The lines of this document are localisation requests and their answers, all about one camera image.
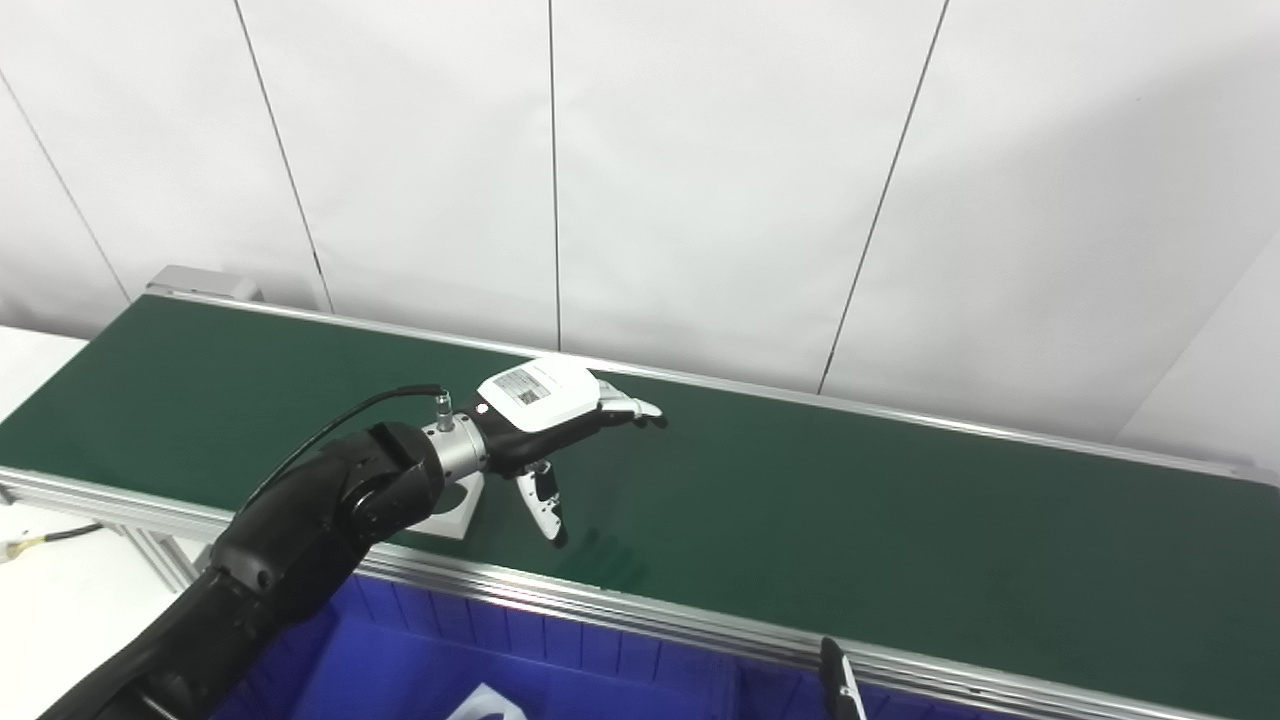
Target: blue plastic crate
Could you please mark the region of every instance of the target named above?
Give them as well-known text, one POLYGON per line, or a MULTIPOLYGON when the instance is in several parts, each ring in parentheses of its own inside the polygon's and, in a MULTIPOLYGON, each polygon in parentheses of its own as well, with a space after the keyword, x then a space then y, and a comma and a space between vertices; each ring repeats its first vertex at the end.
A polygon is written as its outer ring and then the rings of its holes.
MULTIPOLYGON (((822 720, 813 673, 352 578, 216 720, 442 720, 480 683, 530 720, 822 720)), ((863 688, 870 720, 1002 716, 863 688)))

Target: cable connector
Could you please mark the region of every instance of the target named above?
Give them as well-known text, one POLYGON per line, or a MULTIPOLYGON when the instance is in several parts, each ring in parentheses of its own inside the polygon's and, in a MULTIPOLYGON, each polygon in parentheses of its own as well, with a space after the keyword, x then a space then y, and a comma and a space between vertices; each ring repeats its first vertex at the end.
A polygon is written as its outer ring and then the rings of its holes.
POLYGON ((90 525, 84 525, 83 528, 76 528, 72 530, 45 533, 42 536, 36 536, 33 538, 27 538, 27 539, 8 541, 4 543, 4 555, 0 556, 0 564, 15 560, 19 555, 22 555, 23 552, 26 552, 32 547, 36 547, 40 543, 76 538, 87 533, 92 533, 93 530, 101 530, 101 529, 102 529, 101 524, 93 523, 90 525))
POLYGON ((4 556, 0 557, 0 562, 8 562, 10 560, 17 560, 19 555, 27 548, 35 547, 45 542, 45 536, 24 539, 13 541, 4 544, 4 556))

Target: black cable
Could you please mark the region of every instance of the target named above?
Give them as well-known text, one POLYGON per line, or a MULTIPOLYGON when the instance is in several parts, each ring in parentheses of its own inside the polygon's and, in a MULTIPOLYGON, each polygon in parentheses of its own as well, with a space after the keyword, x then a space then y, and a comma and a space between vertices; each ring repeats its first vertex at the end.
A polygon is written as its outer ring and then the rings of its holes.
POLYGON ((244 510, 246 507, 252 505, 253 501, 256 501, 264 492, 268 491, 268 488, 274 486, 276 480, 279 480, 280 477, 284 475, 284 471, 288 470, 289 466, 292 466, 298 460, 298 457, 302 456, 303 452, 310 450, 311 446, 314 446, 315 443, 320 442, 320 439, 324 438, 324 436, 332 433, 338 425, 346 423, 347 420, 355 418, 356 415, 364 413, 365 410, 369 410, 374 405, 383 402, 384 400, 390 400, 393 397, 408 397, 413 395, 442 396, 445 395, 445 392, 444 388, 442 388, 438 384, 404 386, 404 387, 398 387, 396 389, 389 389, 387 392, 379 392, 378 395, 366 397, 365 400, 357 402, 351 410, 347 410, 342 415, 338 415, 333 420, 329 420, 319 430, 311 433, 311 437, 302 441, 301 445, 294 447, 293 452, 285 455, 284 460, 280 460, 280 464, 276 465, 274 470, 271 470, 271 473, 266 477, 265 480, 262 480, 262 484, 257 486, 257 489, 255 489, 248 496, 248 500, 244 501, 244 505, 241 506, 241 510, 244 510))
POLYGON ((101 529, 102 529, 102 524, 101 523, 93 523, 91 525, 84 525, 83 528, 76 528, 73 530, 61 530, 61 532, 58 532, 58 533, 45 533, 45 542, 54 542, 55 539, 67 539, 67 538, 76 538, 76 537, 79 537, 79 536, 87 536, 88 533, 92 533, 93 530, 101 530, 101 529))

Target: white object in bin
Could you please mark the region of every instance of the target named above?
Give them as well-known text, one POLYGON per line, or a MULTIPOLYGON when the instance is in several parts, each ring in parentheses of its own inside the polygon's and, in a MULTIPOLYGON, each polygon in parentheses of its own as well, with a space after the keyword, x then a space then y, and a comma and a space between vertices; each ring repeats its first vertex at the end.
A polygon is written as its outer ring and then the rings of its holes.
POLYGON ((493 716, 502 720, 527 720, 524 710, 484 683, 444 720, 480 720, 493 716))

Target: robotic hand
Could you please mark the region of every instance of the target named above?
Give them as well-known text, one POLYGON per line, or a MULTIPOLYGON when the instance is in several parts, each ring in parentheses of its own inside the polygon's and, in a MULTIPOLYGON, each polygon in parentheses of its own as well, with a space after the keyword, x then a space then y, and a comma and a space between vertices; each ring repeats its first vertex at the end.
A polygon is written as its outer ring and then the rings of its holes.
POLYGON ((374 396, 285 457, 214 542, 201 577, 41 720, 207 717, 280 630, 317 612, 374 543, 426 519, 445 486, 472 473, 513 479, 544 537, 563 547, 547 456, 600 428, 650 421, 666 425, 658 407, 562 356, 489 378, 458 411, 438 386, 374 396), (404 395, 434 396, 435 423, 378 423, 298 461, 343 421, 404 395))

